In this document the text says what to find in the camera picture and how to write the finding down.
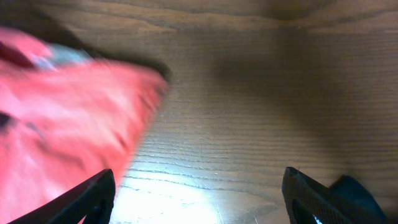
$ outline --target red cloth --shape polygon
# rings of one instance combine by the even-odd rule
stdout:
[[[119,185],[166,89],[149,68],[93,60],[43,71],[30,63],[38,56],[51,57],[46,43],[0,28],[2,223],[105,168]]]

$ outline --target pink fabric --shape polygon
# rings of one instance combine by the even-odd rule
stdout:
[[[46,44],[0,28],[27,59]],[[154,70],[112,60],[40,71],[0,60],[0,220],[39,208],[105,168],[119,185],[167,85]]]

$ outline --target brown wood grain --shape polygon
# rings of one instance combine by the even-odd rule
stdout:
[[[398,2],[3,2],[3,23],[170,69],[113,223],[288,223],[287,166],[352,175],[396,218]]]

